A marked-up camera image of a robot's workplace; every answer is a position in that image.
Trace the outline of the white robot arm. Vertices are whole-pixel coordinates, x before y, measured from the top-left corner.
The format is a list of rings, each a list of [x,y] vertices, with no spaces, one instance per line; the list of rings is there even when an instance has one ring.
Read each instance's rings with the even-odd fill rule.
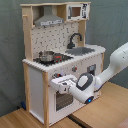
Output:
[[[103,84],[117,73],[128,67],[128,42],[116,49],[110,56],[110,64],[98,76],[82,73],[79,78],[66,75],[50,81],[50,85],[60,94],[71,94],[83,104],[94,99],[94,93],[99,91]]]

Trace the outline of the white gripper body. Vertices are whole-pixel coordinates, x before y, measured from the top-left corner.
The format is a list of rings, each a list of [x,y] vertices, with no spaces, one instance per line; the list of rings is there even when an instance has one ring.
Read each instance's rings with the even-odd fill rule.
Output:
[[[74,86],[77,82],[77,78],[73,75],[66,75],[59,78],[52,79],[50,86],[53,87],[60,94],[68,94],[69,88]]]

